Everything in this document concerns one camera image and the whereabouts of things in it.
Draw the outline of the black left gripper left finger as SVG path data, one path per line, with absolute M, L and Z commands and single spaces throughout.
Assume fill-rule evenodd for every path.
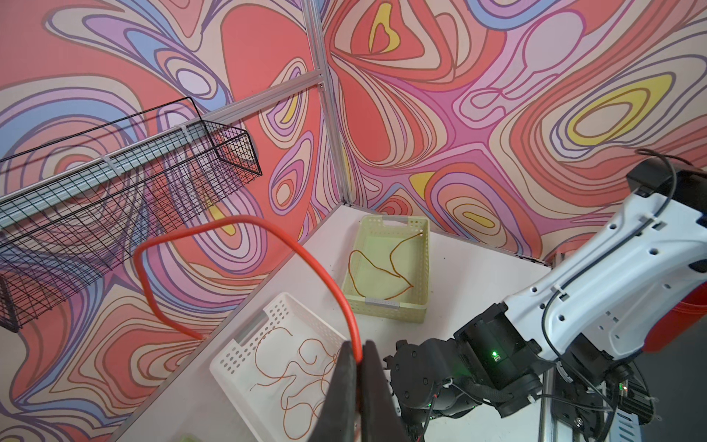
M 352 344 L 344 342 L 309 442 L 355 441 L 357 374 Z

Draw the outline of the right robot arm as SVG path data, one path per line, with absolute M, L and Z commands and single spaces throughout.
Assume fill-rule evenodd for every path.
M 577 388 L 559 397 L 567 423 L 608 438 L 646 336 L 706 280 L 705 172 L 650 149 L 643 158 L 615 216 L 552 272 L 447 340 L 397 343 L 386 365 L 410 439 L 480 405 L 515 414 L 554 368 Z

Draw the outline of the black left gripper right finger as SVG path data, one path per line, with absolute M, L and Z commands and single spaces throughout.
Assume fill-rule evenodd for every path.
M 390 385 L 382 359 L 373 341 L 363 346 L 363 359 L 358 370 L 361 440 L 405 442 L 409 438 L 401 418 L 396 414 Z

